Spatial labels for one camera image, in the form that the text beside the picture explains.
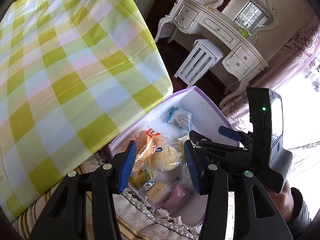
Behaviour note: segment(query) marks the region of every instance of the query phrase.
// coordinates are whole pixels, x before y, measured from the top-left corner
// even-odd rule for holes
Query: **round bun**
[[[172,171],[180,165],[182,154],[170,145],[163,145],[161,148],[162,151],[154,153],[153,163],[159,170]]]

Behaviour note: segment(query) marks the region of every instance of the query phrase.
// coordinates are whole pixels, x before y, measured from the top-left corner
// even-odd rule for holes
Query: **white vanity table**
[[[255,28],[252,35],[245,38],[236,29],[237,24],[216,9],[222,3],[223,0],[218,0],[216,3],[211,3],[210,9],[208,9],[193,0],[176,0],[171,12],[159,21],[158,33],[155,38],[155,42],[157,42],[166,23],[173,23],[176,30],[169,42],[173,40],[177,31],[185,34],[200,34],[202,28],[206,28],[230,48],[231,51],[223,59],[222,64],[229,73],[238,78],[240,84],[234,92],[228,94],[221,101],[220,109],[223,109],[230,99],[245,92],[249,81],[268,67],[268,63],[254,44],[259,39],[260,31],[274,29],[279,21],[271,0],[266,0],[266,5],[273,16],[272,24]]]

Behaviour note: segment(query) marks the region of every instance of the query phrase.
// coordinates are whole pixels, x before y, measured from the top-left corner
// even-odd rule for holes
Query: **human hand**
[[[289,222],[292,219],[294,202],[288,181],[285,182],[284,187],[279,194],[268,188],[265,188],[265,190],[278,208],[284,220]]]

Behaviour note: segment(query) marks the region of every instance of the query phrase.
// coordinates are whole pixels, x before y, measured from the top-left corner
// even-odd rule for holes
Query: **screen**
[[[283,133],[283,116],[282,116],[281,99],[271,94],[270,104],[271,104],[271,122],[272,122],[271,140],[272,142],[274,142]]]

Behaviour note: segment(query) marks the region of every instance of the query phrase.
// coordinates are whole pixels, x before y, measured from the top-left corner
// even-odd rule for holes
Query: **metal screw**
[[[244,175],[248,178],[251,178],[253,176],[253,173],[251,171],[245,171]]]
[[[211,170],[211,171],[216,171],[216,170],[218,169],[218,166],[215,165],[215,164],[210,164],[210,165],[208,166],[208,168],[209,168],[209,170]]]
[[[68,172],[68,177],[74,177],[74,176],[76,176],[77,175],[77,172],[76,171],[69,171]]]
[[[112,168],[112,165],[110,163],[106,163],[105,165],[102,166],[104,170],[110,170]]]

